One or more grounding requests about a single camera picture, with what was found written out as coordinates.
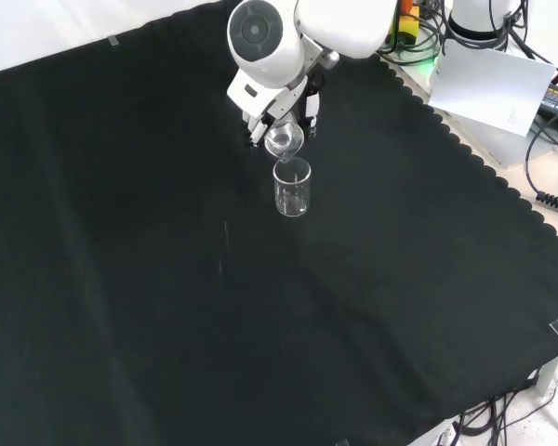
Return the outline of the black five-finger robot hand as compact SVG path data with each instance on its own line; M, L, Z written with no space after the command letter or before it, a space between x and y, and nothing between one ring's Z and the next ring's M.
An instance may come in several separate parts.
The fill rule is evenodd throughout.
M304 76L293 89L269 88L239 70L227 95L242 112L249 145L257 147L272 126L284 120L297 122L304 137L314 138L324 80L322 74Z

